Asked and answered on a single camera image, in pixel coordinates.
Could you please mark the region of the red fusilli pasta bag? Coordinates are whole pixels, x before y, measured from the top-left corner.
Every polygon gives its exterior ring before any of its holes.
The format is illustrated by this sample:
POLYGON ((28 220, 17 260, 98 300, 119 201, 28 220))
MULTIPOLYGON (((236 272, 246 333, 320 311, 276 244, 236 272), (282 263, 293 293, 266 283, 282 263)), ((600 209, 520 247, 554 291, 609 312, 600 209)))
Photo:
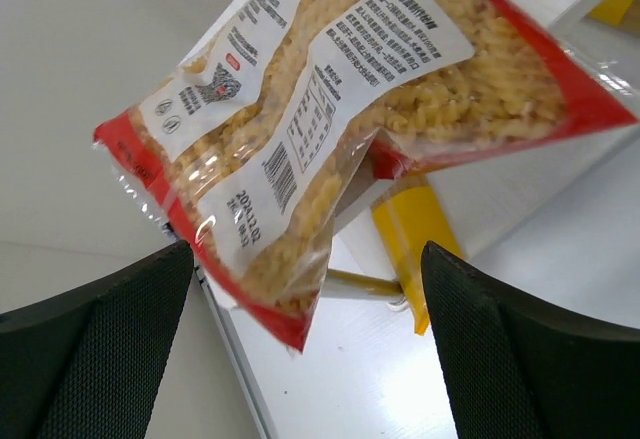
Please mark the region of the red fusilli pasta bag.
POLYGON ((634 123, 509 0, 246 0, 93 140, 302 350, 366 155, 395 179, 634 123))

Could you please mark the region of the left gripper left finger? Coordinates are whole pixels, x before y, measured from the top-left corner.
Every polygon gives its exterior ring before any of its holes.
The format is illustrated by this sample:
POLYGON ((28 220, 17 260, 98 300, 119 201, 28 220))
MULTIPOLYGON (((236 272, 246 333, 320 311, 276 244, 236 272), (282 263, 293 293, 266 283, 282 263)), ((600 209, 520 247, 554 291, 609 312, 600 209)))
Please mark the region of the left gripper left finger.
POLYGON ((144 437, 193 273, 181 240, 2 314, 2 437, 144 437))

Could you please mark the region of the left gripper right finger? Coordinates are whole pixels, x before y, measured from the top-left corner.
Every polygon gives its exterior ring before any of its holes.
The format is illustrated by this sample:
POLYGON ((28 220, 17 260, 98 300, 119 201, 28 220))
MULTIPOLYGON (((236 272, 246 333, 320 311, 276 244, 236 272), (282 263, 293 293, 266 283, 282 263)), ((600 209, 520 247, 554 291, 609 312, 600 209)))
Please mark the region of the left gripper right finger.
POLYGON ((553 305, 434 242, 421 274, 458 437, 638 437, 637 329, 553 305))

